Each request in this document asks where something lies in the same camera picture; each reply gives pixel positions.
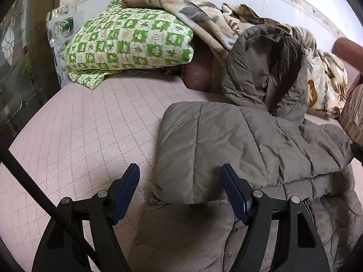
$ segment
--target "green checkered pillow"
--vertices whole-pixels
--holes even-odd
[[[107,9],[75,34],[65,50],[69,77],[91,89],[106,75],[130,68],[189,63],[193,31],[164,10]]]

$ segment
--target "floral fleece blanket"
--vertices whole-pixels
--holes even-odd
[[[259,17],[245,4],[222,4],[222,10],[207,0],[122,0],[123,8],[164,9],[189,26],[223,65],[238,36],[255,24],[275,25],[295,37],[308,61],[308,107],[338,116],[346,101],[347,72],[331,52],[316,47],[313,34],[270,18]]]

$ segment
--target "silver bolt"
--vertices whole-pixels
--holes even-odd
[[[107,191],[106,190],[101,190],[97,193],[98,197],[106,197],[107,196]]]
[[[253,195],[254,196],[256,196],[256,197],[262,197],[263,196],[263,192],[262,191],[260,191],[260,190],[255,190],[254,192],[253,192]]]
[[[69,198],[69,197],[63,197],[63,198],[61,199],[61,203],[62,203],[62,204],[67,204],[67,203],[69,203],[69,201],[70,201],[70,198]]]
[[[300,198],[298,198],[297,196],[293,196],[293,197],[291,197],[291,201],[294,202],[294,203],[299,203]]]

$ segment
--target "striped fabric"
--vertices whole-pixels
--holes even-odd
[[[363,145],[363,84],[353,90],[339,122],[352,141]]]

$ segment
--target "black rod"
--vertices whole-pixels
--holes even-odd
[[[96,252],[90,246],[90,244],[81,237],[77,231],[75,231],[72,225],[64,219],[59,213],[56,206],[50,201],[50,199],[44,194],[44,192],[38,187],[33,179],[24,170],[21,164],[6,148],[3,142],[0,141],[0,162],[8,168],[10,173],[17,179],[22,187],[30,194],[30,196],[45,210],[49,216],[51,216],[57,223],[62,225],[64,230],[86,251],[87,255],[97,265]]]

